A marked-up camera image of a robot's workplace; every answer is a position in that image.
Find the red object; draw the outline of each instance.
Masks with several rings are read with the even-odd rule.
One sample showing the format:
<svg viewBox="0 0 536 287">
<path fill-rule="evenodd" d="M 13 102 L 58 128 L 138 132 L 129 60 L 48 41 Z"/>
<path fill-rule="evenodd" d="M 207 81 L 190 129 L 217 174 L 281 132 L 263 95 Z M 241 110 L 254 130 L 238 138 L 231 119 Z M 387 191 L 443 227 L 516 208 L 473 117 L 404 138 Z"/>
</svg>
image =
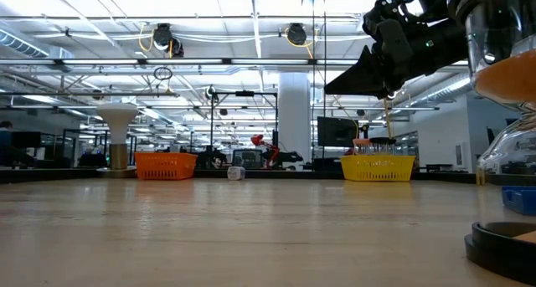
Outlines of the red object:
<svg viewBox="0 0 536 287">
<path fill-rule="evenodd" d="M 253 143 L 253 145 L 255 146 L 266 146 L 267 148 L 273 150 L 273 154 L 270 156 L 270 158 L 266 161 L 266 167 L 267 168 L 271 168 L 271 163 L 273 161 L 276 160 L 277 156 L 279 155 L 279 147 L 278 146 L 274 146 L 272 144 L 269 144 L 265 141 L 262 140 L 264 136 L 263 135 L 258 135 L 258 136 L 252 136 L 251 137 L 251 142 Z"/>
</svg>

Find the lamp shade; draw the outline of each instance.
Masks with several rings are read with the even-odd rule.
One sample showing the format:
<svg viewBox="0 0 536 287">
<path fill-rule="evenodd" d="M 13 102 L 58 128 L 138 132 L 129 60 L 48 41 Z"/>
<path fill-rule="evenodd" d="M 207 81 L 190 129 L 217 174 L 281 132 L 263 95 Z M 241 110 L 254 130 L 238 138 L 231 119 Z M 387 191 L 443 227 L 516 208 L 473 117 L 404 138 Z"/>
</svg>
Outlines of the lamp shade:
<svg viewBox="0 0 536 287">
<path fill-rule="evenodd" d="M 128 125 L 138 114 L 138 109 L 131 104 L 109 103 L 97 107 L 97 114 L 110 127 L 111 144 L 125 144 Z"/>
</svg>

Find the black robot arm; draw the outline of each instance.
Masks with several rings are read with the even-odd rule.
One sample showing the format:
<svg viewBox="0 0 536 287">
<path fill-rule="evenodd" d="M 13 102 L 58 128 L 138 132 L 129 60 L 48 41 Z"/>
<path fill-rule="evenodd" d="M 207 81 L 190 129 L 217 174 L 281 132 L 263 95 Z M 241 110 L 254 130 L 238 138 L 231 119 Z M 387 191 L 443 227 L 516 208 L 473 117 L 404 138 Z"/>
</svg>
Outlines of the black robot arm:
<svg viewBox="0 0 536 287">
<path fill-rule="evenodd" d="M 363 31 L 376 43 L 365 47 L 359 61 L 326 86 L 326 94 L 383 99 L 409 79 L 467 58 L 465 28 L 449 18 L 447 0 L 419 0 L 420 15 L 408 12 L 406 4 L 413 1 L 375 3 L 363 16 Z"/>
</svg>

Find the blue box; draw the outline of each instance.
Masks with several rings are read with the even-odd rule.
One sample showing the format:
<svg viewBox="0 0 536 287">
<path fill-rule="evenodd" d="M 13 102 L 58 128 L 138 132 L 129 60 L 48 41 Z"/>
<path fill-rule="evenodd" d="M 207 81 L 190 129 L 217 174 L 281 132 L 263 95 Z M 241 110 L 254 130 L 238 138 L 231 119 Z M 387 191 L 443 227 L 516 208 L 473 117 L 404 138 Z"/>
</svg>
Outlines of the blue box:
<svg viewBox="0 0 536 287">
<path fill-rule="evenodd" d="M 505 207 L 525 216 L 536 216 L 536 187 L 502 187 Z"/>
</svg>

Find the gray cylinder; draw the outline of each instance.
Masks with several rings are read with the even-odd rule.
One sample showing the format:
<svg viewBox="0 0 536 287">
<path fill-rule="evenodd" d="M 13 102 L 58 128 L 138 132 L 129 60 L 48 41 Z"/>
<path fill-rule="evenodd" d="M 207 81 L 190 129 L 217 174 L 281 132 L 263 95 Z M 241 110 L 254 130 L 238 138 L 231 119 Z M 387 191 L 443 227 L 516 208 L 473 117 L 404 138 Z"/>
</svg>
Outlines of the gray cylinder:
<svg viewBox="0 0 536 287">
<path fill-rule="evenodd" d="M 126 154 L 126 144 L 110 145 L 110 169 L 126 170 L 128 167 L 128 155 Z"/>
</svg>

